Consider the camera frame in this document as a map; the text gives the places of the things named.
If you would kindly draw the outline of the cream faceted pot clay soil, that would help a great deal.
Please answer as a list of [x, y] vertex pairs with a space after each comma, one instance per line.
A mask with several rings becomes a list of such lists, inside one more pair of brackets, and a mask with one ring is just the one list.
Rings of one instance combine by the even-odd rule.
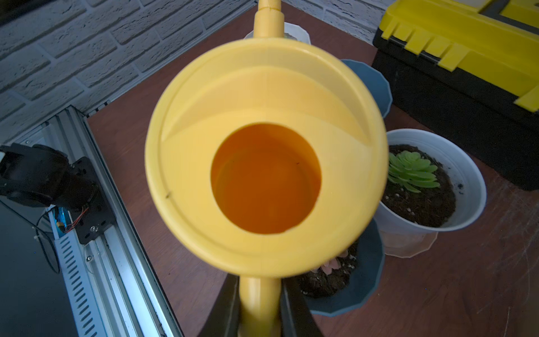
[[299, 25], [290, 22], [284, 23], [284, 38], [311, 45], [309, 33]]

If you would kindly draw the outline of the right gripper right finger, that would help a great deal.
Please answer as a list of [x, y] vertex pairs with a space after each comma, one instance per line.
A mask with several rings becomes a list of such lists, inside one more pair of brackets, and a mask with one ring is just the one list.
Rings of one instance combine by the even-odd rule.
[[296, 278], [282, 279], [282, 293], [279, 299], [282, 336], [288, 337], [323, 337], [307, 307]]

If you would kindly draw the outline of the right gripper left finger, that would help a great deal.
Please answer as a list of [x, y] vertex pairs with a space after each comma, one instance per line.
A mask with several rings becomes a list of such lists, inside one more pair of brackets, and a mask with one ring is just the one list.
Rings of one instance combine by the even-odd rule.
[[228, 274], [198, 337], [238, 337], [240, 313], [239, 276]]

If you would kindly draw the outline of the blue-grey plant pot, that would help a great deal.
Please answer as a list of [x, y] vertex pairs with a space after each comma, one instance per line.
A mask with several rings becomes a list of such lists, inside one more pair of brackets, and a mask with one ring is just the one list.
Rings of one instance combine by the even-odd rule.
[[341, 267], [327, 275], [321, 268], [297, 276], [300, 291], [314, 315], [335, 317], [358, 309], [380, 283], [385, 253], [378, 226], [372, 220], [348, 248]]
[[342, 62], [348, 66], [363, 81], [376, 102], [380, 113], [384, 118], [390, 113], [393, 97], [390, 84], [383, 74], [370, 65], [356, 60], [343, 59]]

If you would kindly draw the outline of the small white ribbed pot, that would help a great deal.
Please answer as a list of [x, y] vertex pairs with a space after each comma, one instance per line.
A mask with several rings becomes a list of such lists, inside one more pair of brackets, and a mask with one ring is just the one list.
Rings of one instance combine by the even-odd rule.
[[387, 232], [446, 233], [474, 223], [487, 203], [487, 188], [480, 170], [465, 151], [435, 133], [419, 129], [387, 132], [389, 154], [419, 152], [438, 166], [439, 188], [412, 193], [387, 180], [374, 215]]

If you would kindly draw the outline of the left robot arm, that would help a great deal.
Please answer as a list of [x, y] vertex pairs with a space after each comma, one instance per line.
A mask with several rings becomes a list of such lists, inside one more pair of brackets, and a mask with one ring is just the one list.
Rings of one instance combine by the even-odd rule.
[[30, 207], [83, 209], [98, 185], [77, 175], [66, 154], [45, 145], [1, 146], [1, 196]]

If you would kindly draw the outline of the yellow watering can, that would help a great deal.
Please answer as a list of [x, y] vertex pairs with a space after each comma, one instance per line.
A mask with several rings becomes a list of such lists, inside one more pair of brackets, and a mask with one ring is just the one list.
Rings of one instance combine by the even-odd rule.
[[154, 204], [194, 255], [239, 278], [237, 336], [278, 336], [282, 279], [337, 257], [387, 181], [380, 110], [330, 53], [284, 36], [260, 1], [253, 37], [216, 47], [161, 95], [145, 144]]

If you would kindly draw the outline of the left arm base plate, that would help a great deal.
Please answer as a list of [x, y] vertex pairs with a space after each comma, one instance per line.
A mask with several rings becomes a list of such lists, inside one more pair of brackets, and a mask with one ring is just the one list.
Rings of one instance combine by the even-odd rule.
[[73, 211], [85, 211], [74, 227], [80, 244], [88, 244], [117, 224], [115, 214], [88, 157], [77, 160], [69, 171], [69, 201]]

